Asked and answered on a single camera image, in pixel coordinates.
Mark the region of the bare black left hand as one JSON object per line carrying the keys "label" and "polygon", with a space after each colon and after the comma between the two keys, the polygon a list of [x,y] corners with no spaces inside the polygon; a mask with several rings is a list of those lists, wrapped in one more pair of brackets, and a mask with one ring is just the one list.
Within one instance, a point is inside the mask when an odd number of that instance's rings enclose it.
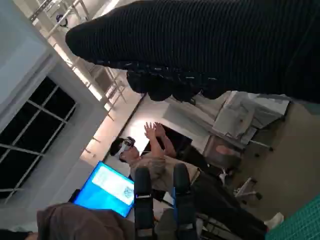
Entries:
{"label": "bare black left hand", "polygon": [[155,223],[150,172],[139,167],[134,181],[134,226],[136,240],[198,240],[196,209],[189,173],[183,163],[173,169],[173,208]]}

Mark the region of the black knitted gloved right hand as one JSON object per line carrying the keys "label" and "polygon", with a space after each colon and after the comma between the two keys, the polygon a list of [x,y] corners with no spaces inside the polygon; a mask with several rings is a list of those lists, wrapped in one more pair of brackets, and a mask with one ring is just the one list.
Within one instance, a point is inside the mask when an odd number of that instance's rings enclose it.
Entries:
{"label": "black knitted gloved right hand", "polygon": [[71,28],[81,59],[154,101],[227,91],[320,101],[317,0],[139,0]]}

